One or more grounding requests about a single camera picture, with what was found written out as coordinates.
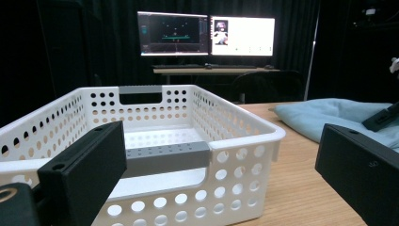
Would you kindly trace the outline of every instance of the gray divider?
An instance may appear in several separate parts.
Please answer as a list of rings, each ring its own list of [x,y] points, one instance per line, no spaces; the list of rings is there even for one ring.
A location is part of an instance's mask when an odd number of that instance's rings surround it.
[[[126,150],[127,170],[122,178],[206,168],[210,149],[204,141]]]

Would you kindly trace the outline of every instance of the black 3d-printed part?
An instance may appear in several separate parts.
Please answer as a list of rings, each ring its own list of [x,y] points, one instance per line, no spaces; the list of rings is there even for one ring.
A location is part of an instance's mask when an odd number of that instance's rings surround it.
[[[0,225],[41,225],[29,185],[14,183],[0,186]]]
[[[121,121],[92,129],[38,170],[56,218],[53,225],[90,225],[126,170]]]
[[[399,117],[399,102],[374,114],[362,122],[367,129],[377,132]]]
[[[204,141],[126,150],[123,178],[209,166],[210,149]]]
[[[315,169],[369,226],[399,225],[399,153],[326,124]]]

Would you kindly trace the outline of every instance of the circular hole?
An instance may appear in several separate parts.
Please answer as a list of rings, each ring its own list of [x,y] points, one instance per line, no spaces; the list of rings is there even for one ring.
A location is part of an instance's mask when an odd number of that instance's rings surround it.
[[[248,200],[248,206],[252,207],[255,206],[258,203],[258,200],[256,198],[250,198]]]
[[[178,204],[183,204],[183,203],[187,202],[187,195],[185,195],[185,194],[177,195],[175,198],[175,202]]]
[[[234,176],[236,178],[240,178],[240,177],[242,177],[244,175],[245,172],[246,172],[246,168],[245,167],[238,167],[234,171]]]
[[[145,219],[137,219],[133,226],[147,226],[147,221]]]
[[[33,155],[35,154],[35,150],[33,150],[33,148],[30,148],[28,151],[29,157],[33,157]]]
[[[241,208],[241,201],[240,200],[235,200],[231,203],[231,209],[232,210],[238,210]]]
[[[219,204],[215,205],[214,213],[221,214],[223,211],[224,211],[224,204],[223,203],[219,203]]]
[[[187,219],[187,212],[185,211],[180,211],[176,214],[176,221],[178,222],[183,222]]]
[[[157,208],[163,208],[166,204],[167,199],[165,199],[164,197],[159,197],[153,202],[153,205]]]
[[[15,146],[15,148],[20,147],[20,140],[18,138],[14,138],[14,146]]]
[[[165,215],[160,215],[160,216],[155,218],[155,225],[156,226],[167,225],[167,223],[168,223],[168,217],[165,216]]]
[[[207,195],[207,193],[206,193],[205,190],[199,190],[196,193],[196,200],[199,201],[199,202],[204,201],[205,198],[206,198],[206,195]]]
[[[227,176],[227,171],[226,171],[225,169],[219,170],[219,171],[216,173],[216,175],[215,175],[216,179],[219,180],[219,181],[225,179],[226,176]]]
[[[140,212],[144,209],[144,207],[146,207],[146,204],[142,201],[137,201],[137,202],[133,202],[131,207],[132,207],[133,211]]]
[[[238,150],[236,157],[238,160],[244,160],[247,157],[247,153],[248,153],[248,150],[245,148],[242,148],[242,149]]]
[[[30,179],[27,175],[16,175],[14,177],[12,177],[11,179],[12,183],[26,183],[29,184],[30,186],[32,185],[33,181],[32,179]]]
[[[122,212],[122,207],[120,205],[111,205],[108,207],[107,212],[110,216],[115,217]]]
[[[258,146],[255,149],[255,156],[256,157],[261,157],[264,154],[265,147],[264,146]]]
[[[232,187],[232,193],[234,195],[239,195],[243,192],[243,185],[242,184],[237,184]]]
[[[217,189],[215,189],[215,197],[217,198],[222,198],[226,193],[226,188],[224,188],[223,186],[218,187]]]
[[[197,218],[203,218],[206,215],[206,208],[205,207],[200,207],[196,210],[196,217]]]
[[[18,190],[15,187],[7,187],[0,190],[0,203],[5,202],[17,194]]]
[[[226,151],[223,151],[223,152],[221,152],[221,153],[219,153],[219,154],[217,155],[217,161],[218,161],[219,163],[224,163],[224,162],[226,162],[228,158],[229,158],[229,153],[226,152]]]
[[[56,164],[55,166],[53,166],[53,170],[62,170],[64,167],[64,164]]]
[[[9,155],[9,149],[8,149],[8,147],[6,145],[4,145],[1,148],[1,154],[3,155],[3,157],[7,157]]]
[[[36,143],[36,148],[37,148],[38,150],[41,149],[41,142],[40,142],[40,141],[38,141],[38,142]]]
[[[251,184],[249,184],[249,189],[251,191],[256,191],[259,189],[259,181],[253,181]]]
[[[259,173],[261,173],[262,171],[262,168],[263,168],[262,164],[260,163],[255,164],[251,170],[252,174],[259,175]]]
[[[359,132],[358,131],[355,131],[355,130],[349,130],[349,133],[351,133],[351,134],[358,134]]]

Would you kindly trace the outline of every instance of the dark wall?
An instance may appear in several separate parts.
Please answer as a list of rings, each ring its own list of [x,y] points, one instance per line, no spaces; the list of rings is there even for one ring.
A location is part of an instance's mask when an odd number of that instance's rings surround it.
[[[38,0],[57,97],[101,85],[98,77],[107,73],[103,25],[92,3]]]
[[[396,0],[322,0],[308,99],[397,102],[398,73],[389,67],[399,57],[398,11]]]
[[[0,8],[2,127],[56,96],[36,2],[6,1]]]

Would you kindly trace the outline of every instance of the desk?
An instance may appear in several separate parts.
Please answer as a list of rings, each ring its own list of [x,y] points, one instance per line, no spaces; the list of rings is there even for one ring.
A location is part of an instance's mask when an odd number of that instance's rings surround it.
[[[272,111],[278,104],[240,105],[283,128],[287,135],[272,163],[264,212],[239,226],[364,226],[361,217],[314,169],[318,143],[285,125]]]
[[[172,75],[240,75],[242,73],[250,71],[276,71],[264,68],[235,68],[235,69],[205,69],[205,68],[194,68],[194,69],[153,69],[154,73],[159,73],[167,77],[167,85],[170,85],[170,77]]]

